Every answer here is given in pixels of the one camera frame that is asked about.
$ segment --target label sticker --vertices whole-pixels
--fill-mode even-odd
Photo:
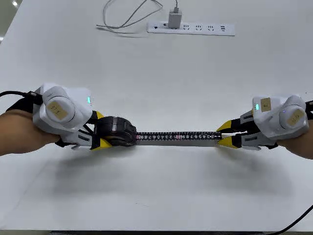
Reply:
[[[287,120],[287,123],[290,126],[295,126],[297,122],[304,116],[304,112],[302,112],[300,109],[297,109],[293,112],[293,114],[290,116],[290,118]]]
[[[58,120],[62,120],[68,115],[67,111],[65,111],[56,101],[51,102],[47,107]]]
[[[261,112],[271,111],[270,98],[261,99]]]

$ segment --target white table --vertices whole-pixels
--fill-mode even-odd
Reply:
[[[141,23],[141,38],[96,30],[104,2],[23,0],[0,46],[1,90],[88,87],[94,109],[138,131],[215,130],[257,94],[313,99],[311,0],[179,0],[185,21],[235,23],[237,35],[147,34]],[[121,2],[108,21],[138,4]],[[173,2],[162,2],[150,20],[167,18]],[[0,158],[0,227],[273,231],[312,204],[312,181],[313,161],[283,148],[50,145]],[[313,214],[293,230],[313,231]]]

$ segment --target power strip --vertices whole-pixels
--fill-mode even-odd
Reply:
[[[167,22],[148,22],[149,33],[175,33],[197,35],[235,36],[235,25],[223,23],[186,23],[182,22],[180,28],[173,29]]]

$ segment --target black cable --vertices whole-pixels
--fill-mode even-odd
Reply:
[[[5,91],[0,93],[0,97],[7,94],[21,95],[25,98],[31,98],[34,104],[41,105],[43,103],[43,96],[35,92],[17,92],[17,91]]]
[[[23,97],[28,97],[29,96],[29,94],[25,93],[25,92],[6,91],[6,92],[1,92],[0,93],[0,97],[4,96],[4,95],[7,95],[7,94],[17,94],[17,95],[21,95]]]
[[[85,124],[83,125],[83,127],[90,133],[93,135],[93,131]]]
[[[286,228],[282,229],[281,231],[278,232],[274,232],[271,234],[267,234],[267,235],[279,235],[282,234],[286,231],[288,231],[289,229],[291,229],[294,225],[296,225],[298,222],[300,222],[301,219],[303,219],[308,213],[310,213],[313,210],[313,205],[308,208],[299,218],[297,218],[293,223],[291,223],[289,226],[287,226]]]

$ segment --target human hand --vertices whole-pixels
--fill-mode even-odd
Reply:
[[[36,127],[32,117],[22,110],[10,110],[0,116],[0,156],[32,152],[60,139]]]
[[[277,141],[291,153],[300,157],[313,159],[313,120],[309,120],[309,131],[295,139]]]

